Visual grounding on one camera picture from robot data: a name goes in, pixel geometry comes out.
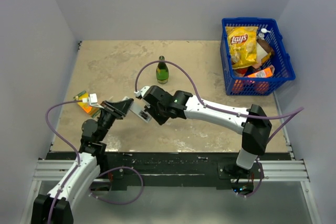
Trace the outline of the white remote control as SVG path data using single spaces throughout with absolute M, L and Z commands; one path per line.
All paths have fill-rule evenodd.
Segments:
M 138 118 L 140 118 L 142 121 L 149 123 L 152 117 L 145 112 L 144 108 L 138 105 L 133 99 L 125 96 L 122 101 L 130 100 L 131 105 L 129 108 L 129 111 L 132 112 L 134 115 L 136 115 Z

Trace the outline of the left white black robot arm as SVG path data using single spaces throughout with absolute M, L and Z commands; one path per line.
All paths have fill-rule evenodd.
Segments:
M 123 99 L 119 102 L 91 101 L 95 95 L 81 99 L 100 111 L 97 120 L 89 119 L 82 124 L 80 148 L 71 148 L 76 159 L 69 171 L 48 194 L 39 194 L 33 203 L 31 223 L 73 223 L 73 214 L 94 179 L 108 174 L 109 165 L 105 155 L 106 144 L 103 139 L 115 120 L 122 120 L 130 111 L 134 100 Z

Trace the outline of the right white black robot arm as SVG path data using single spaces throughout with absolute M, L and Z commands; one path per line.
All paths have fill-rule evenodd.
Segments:
M 234 173 L 246 178 L 253 171 L 254 161 L 265 153 L 272 128 L 263 109 L 230 107 L 178 90 L 173 95 L 158 86 L 145 86 L 135 93 L 145 103 L 147 112 L 159 125 L 168 119 L 200 120 L 223 126 L 242 136 L 242 146 L 234 165 Z

